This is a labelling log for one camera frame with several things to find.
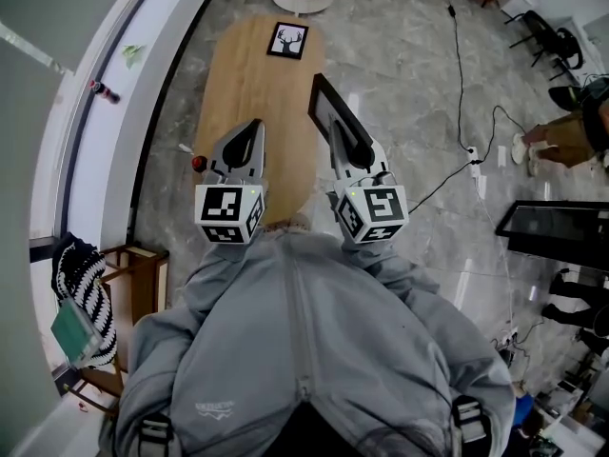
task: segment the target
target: white shoe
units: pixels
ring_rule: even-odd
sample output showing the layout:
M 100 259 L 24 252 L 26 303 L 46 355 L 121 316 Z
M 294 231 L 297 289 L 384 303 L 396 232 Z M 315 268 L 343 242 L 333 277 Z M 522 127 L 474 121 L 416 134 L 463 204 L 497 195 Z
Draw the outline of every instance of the white shoe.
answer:
M 537 155 L 537 149 L 529 148 L 529 174 L 531 176 L 537 176 L 540 172 L 540 158 Z
M 512 160 L 516 164 L 522 164 L 524 161 L 524 155 L 526 154 L 527 146 L 522 141 L 524 137 L 521 133 L 514 134 L 512 138 Z

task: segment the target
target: wooden table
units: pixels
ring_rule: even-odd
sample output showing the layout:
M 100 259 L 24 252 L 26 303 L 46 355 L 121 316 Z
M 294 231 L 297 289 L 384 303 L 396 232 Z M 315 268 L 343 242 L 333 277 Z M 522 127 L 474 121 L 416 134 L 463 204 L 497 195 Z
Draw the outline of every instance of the wooden table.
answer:
M 277 22 L 309 26 L 301 60 L 266 55 Z M 209 158 L 216 141 L 233 127 L 253 118 L 265 122 L 265 224 L 291 218 L 313 190 L 319 132 L 307 110 L 313 75 L 323 68 L 319 31 L 287 15 L 238 22 L 216 46 L 194 152 Z

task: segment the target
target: deer head silhouette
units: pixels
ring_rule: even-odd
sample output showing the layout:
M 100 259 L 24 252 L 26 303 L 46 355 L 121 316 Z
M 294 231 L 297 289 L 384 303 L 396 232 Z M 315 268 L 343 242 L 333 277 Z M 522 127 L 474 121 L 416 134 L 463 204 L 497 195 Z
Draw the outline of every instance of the deer head silhouette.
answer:
M 281 29 L 277 34 L 277 38 L 284 45 L 284 49 L 282 50 L 283 54 L 298 54 L 298 52 L 293 52 L 289 47 L 290 45 L 296 44 L 297 42 L 301 42 L 303 40 L 303 35 L 300 32 L 298 32 L 298 37 L 296 37 L 296 39 L 292 39 L 290 37 L 290 40 L 288 41 L 284 38 L 284 30 Z

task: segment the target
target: jacket sleeve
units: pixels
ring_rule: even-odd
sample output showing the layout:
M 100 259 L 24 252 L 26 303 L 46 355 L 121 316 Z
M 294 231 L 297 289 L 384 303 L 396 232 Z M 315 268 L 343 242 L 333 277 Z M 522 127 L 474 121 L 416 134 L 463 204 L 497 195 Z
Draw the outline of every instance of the jacket sleeve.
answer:
M 139 427 L 149 415 L 168 416 L 173 382 L 180 362 L 211 309 L 246 261 L 247 246 L 217 246 L 205 256 L 184 288 L 183 307 L 142 318 L 129 345 L 129 377 L 120 400 L 119 416 L 110 434 L 117 455 L 137 455 Z M 174 439 L 169 455 L 181 455 Z
M 509 438 L 516 400 L 507 366 L 478 328 L 450 302 L 421 268 L 390 243 L 343 245 L 351 262 L 393 291 L 419 318 L 442 351 L 455 397 L 477 399 L 491 421 L 490 455 L 500 456 Z

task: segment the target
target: gray marble floor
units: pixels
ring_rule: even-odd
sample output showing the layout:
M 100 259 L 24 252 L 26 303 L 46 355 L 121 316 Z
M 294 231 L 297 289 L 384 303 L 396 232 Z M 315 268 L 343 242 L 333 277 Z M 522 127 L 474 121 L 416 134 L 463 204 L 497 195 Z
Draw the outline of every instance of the gray marble floor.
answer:
M 523 29 L 504 26 L 497 8 L 472 0 L 452 0 L 459 21 L 464 74 L 463 141 L 485 151 L 491 111 L 500 104 L 525 129 L 558 118 L 547 94 L 553 71 L 543 60 L 531 69 L 526 46 L 510 50 Z M 214 45 L 233 22 L 252 13 L 281 13 L 271 0 L 212 0 L 173 78 L 147 159 L 137 212 L 136 238 L 170 251 L 170 303 L 197 266 L 206 245 L 192 224 L 191 147 Z M 325 75 L 368 131 L 387 151 L 391 167 L 414 207 L 449 173 L 467 162 L 457 144 L 459 69 L 453 21 L 446 0 L 335 0 L 306 17 L 326 42 Z M 555 263 L 505 250 L 494 226 L 515 200 L 609 199 L 607 176 L 596 163 L 567 170 L 544 164 L 529 177 L 509 159 L 517 128 L 500 111 L 488 160 L 485 198 L 467 170 L 455 176 L 411 216 L 397 240 L 401 254 L 422 266 L 489 340 L 513 325 L 521 337 L 540 320 Z M 499 166 L 498 146 L 508 150 Z M 320 143 L 315 192 L 303 208 L 313 230 L 339 234 L 324 192 L 332 186 L 327 146 Z M 559 299 L 565 309 L 577 306 Z M 535 328 L 512 366 L 514 380 L 537 391 L 561 377 L 585 353 L 575 330 L 546 322 Z

